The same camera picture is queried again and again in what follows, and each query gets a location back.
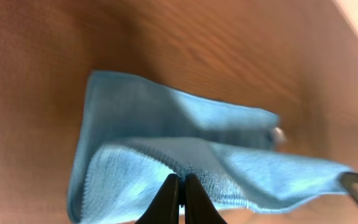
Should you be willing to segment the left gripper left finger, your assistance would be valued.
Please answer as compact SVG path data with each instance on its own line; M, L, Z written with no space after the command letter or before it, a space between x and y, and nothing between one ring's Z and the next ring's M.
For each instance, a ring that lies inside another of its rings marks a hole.
M135 224L178 224L180 180L169 174L144 214Z

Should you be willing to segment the blue microfiber cloth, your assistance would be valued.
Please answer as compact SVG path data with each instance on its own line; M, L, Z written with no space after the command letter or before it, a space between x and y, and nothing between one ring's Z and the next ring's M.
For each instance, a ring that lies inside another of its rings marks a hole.
M280 119L137 75L95 71L68 187L73 223L136 220L170 174L198 177L218 210L287 213L342 195L348 166L275 150Z

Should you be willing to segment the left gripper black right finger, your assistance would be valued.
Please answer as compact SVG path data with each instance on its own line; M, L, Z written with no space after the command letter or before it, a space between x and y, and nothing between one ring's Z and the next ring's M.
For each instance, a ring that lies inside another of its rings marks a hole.
M195 174L185 179L185 223L226 224Z

